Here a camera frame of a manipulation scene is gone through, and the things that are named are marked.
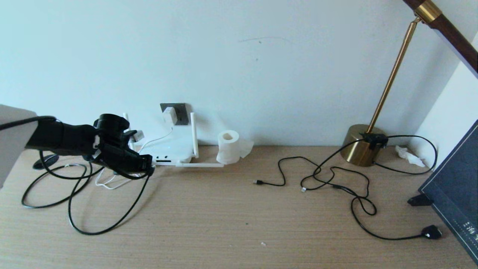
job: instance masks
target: power outlet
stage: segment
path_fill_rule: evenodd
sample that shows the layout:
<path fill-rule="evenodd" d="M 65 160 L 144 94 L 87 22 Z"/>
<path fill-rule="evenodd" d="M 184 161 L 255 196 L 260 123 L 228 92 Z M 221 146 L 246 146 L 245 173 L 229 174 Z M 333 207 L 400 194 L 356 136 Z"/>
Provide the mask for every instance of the power outlet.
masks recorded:
<path fill-rule="evenodd" d="M 173 107 L 174 110 L 176 110 L 176 116 L 178 118 L 178 121 L 176 122 L 176 125 L 188 125 L 189 124 L 189 119 L 187 117 L 187 110 L 186 110 L 186 104 L 185 103 L 161 103 L 161 111 L 164 112 L 166 108 L 168 107 Z"/>

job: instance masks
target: white router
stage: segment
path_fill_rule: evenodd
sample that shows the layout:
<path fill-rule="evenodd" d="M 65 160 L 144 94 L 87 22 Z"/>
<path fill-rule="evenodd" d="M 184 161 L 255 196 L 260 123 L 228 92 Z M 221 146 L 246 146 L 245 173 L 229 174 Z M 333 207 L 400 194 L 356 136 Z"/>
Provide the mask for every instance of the white router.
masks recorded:
<path fill-rule="evenodd" d="M 193 157 L 199 158 L 196 117 L 194 112 L 190 115 L 192 143 L 187 126 L 175 126 L 174 132 L 157 142 L 152 142 L 152 145 L 142 149 L 141 154 L 152 155 L 152 163 L 157 166 L 224 167 L 220 163 L 190 163 Z"/>

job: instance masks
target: tissue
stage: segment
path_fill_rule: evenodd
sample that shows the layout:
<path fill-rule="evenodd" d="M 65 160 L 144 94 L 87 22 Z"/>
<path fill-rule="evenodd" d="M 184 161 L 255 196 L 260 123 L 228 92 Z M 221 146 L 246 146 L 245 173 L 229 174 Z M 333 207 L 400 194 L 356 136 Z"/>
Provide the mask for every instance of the tissue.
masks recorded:
<path fill-rule="evenodd" d="M 420 167 L 425 167 L 425 164 L 423 164 L 422 160 L 419 157 L 408 152 L 407 148 L 395 146 L 395 150 L 397 151 L 398 156 L 400 156 L 400 158 L 407 159 L 408 162 L 411 164 L 416 164 Z"/>
<path fill-rule="evenodd" d="M 219 152 L 216 160 L 222 164 L 232 164 L 239 161 L 240 158 L 246 157 L 254 142 L 241 139 L 236 131 L 226 130 L 217 136 L 217 144 Z"/>

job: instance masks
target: desk lamp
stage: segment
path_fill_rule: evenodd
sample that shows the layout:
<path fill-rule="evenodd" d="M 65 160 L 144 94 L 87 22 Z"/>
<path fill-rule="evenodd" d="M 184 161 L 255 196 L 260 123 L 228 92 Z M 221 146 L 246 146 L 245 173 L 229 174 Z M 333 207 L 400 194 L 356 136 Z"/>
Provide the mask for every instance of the desk lamp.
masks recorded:
<path fill-rule="evenodd" d="M 385 133 L 375 127 L 375 122 L 380 114 L 385 99 L 390 91 L 393 81 L 397 75 L 400 64 L 402 63 L 408 45 L 412 40 L 413 33 L 419 22 L 427 24 L 434 29 L 440 36 L 445 38 L 451 45 L 452 50 L 462 60 L 462 62 L 478 78 L 478 52 L 466 40 L 466 38 L 455 28 L 455 26 L 443 15 L 442 11 L 431 0 L 403 0 L 414 12 L 416 18 L 413 20 L 403 39 L 402 47 L 398 53 L 395 64 L 390 73 L 385 89 L 380 98 L 379 104 L 375 109 L 369 125 L 356 124 L 348 129 L 343 145 L 352 143 L 340 153 L 342 157 L 354 165 L 371 166 L 377 157 L 380 149 L 386 145 Z"/>

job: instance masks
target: wooden desk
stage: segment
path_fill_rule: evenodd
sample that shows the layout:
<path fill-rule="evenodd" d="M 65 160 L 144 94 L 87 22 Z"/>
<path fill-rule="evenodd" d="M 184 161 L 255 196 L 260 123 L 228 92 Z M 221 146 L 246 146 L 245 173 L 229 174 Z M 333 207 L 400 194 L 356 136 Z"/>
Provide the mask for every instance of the wooden desk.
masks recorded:
<path fill-rule="evenodd" d="M 40 172 L 32 170 L 36 151 L 27 150 L 0 190 L 0 268 L 475 268 L 466 251 L 431 207 L 411 207 L 428 175 L 407 176 L 377 166 L 339 165 L 369 176 L 376 216 L 358 215 L 384 236 L 408 236 L 435 224 L 444 236 L 384 241 L 365 233 L 350 212 L 352 196 L 324 187 L 300 191 L 299 181 L 313 167 L 303 160 L 283 163 L 285 187 L 252 183 L 281 182 L 277 161 L 305 156 L 320 162 L 337 147 L 255 147 L 239 163 L 224 168 L 158 167 L 127 222 L 98 236 L 81 235 L 69 224 L 67 203 L 26 209 L 24 190 Z M 387 149 L 386 165 L 416 169 Z M 201 161 L 215 159 L 217 147 L 201 147 Z M 80 162 L 63 157 L 59 164 Z M 76 168 L 64 174 L 77 176 Z M 330 176 L 328 170 L 324 178 Z M 365 191 L 365 181 L 338 172 L 334 182 Z M 47 177 L 30 203 L 53 202 L 69 195 L 72 180 Z M 78 226 L 98 231 L 115 223 L 136 198 L 142 180 L 109 191 L 92 182 L 73 200 Z"/>

